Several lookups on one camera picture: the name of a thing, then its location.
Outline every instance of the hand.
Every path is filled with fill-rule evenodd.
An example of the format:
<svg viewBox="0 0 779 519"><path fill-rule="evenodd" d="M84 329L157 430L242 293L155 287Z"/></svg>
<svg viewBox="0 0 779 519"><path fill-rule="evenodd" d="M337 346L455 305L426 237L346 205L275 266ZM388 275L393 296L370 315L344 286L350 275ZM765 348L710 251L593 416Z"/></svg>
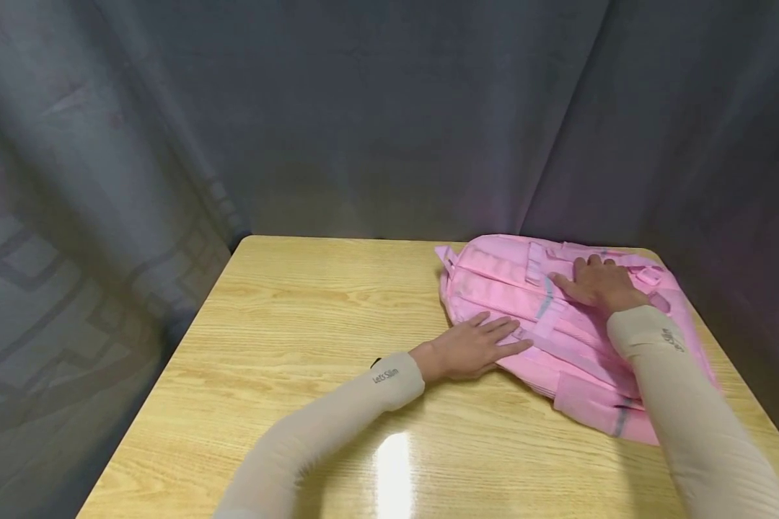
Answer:
<svg viewBox="0 0 779 519"><path fill-rule="evenodd" d="M596 254L588 262L581 257L575 260L573 282L556 272L550 279L571 299L596 307L607 318L616 311L650 304L646 294L632 285L624 267L618 267L610 259L603 262Z"/></svg>
<svg viewBox="0 0 779 519"><path fill-rule="evenodd" d="M489 316L490 312L484 311L410 351L424 382L443 378L478 378L493 370L497 360L516 355L531 346L530 340L498 346L500 340L519 328L519 321L501 317L482 324Z"/></svg>

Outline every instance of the right hand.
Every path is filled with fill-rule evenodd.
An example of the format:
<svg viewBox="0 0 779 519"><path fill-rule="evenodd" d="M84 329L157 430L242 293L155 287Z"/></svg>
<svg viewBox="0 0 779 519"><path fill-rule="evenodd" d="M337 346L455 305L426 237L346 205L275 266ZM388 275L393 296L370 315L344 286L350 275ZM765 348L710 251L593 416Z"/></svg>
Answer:
<svg viewBox="0 0 779 519"><path fill-rule="evenodd" d="M616 311L650 304L646 294L632 285L624 267L618 267L610 259L604 262L596 254L588 261L581 257L575 260L574 280L556 272L550 279L571 299L597 308L607 319Z"/></svg>

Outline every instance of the wood grain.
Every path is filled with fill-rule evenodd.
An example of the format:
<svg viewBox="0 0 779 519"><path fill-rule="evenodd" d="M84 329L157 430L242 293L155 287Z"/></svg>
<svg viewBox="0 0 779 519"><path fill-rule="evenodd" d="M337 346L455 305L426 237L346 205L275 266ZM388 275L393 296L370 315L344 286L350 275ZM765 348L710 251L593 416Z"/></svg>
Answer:
<svg viewBox="0 0 779 519"><path fill-rule="evenodd" d="M435 245L245 239L79 517L210 517L276 420L443 332ZM728 403L779 475L778 431L696 322ZM577 425L502 372L381 417L300 500L303 518L684 517L658 448Z"/></svg>

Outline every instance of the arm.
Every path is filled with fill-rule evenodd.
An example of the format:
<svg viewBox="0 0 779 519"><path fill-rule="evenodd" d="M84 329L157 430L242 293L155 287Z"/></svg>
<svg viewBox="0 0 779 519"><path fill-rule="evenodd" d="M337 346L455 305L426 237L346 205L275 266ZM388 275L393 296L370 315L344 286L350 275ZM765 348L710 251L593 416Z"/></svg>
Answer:
<svg viewBox="0 0 779 519"><path fill-rule="evenodd" d="M498 346L519 322L502 318L483 324L487 318L481 313L410 353L380 360L362 376L277 422L246 455L214 519L290 518L302 477L378 416L418 398L426 383L476 378L497 360L530 346L527 341Z"/></svg>
<svg viewBox="0 0 779 519"><path fill-rule="evenodd" d="M669 317L648 305L625 268L598 256L554 275L572 299L607 317L609 338L635 371L670 475L692 519L779 519L779 481Z"/></svg>
<svg viewBox="0 0 779 519"><path fill-rule="evenodd" d="M214 518L290 518L302 476L378 416L424 390L413 357L396 353L290 414L263 434L237 469Z"/></svg>

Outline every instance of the wrist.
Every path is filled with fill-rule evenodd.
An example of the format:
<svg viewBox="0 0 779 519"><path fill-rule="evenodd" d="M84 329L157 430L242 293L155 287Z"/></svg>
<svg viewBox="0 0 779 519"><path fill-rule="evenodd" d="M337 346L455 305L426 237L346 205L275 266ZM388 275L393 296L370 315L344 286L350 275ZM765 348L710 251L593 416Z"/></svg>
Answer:
<svg viewBox="0 0 779 519"><path fill-rule="evenodd" d="M423 342L410 351L424 383L433 383L444 377L444 362L431 342Z"/></svg>
<svg viewBox="0 0 779 519"><path fill-rule="evenodd" d="M616 293L608 293L602 295L599 299L598 308L602 311L603 315L611 317L612 314L619 311L631 310L638 306L649 305L650 301L648 296L642 291L630 288L628 290L616 291Z"/></svg>

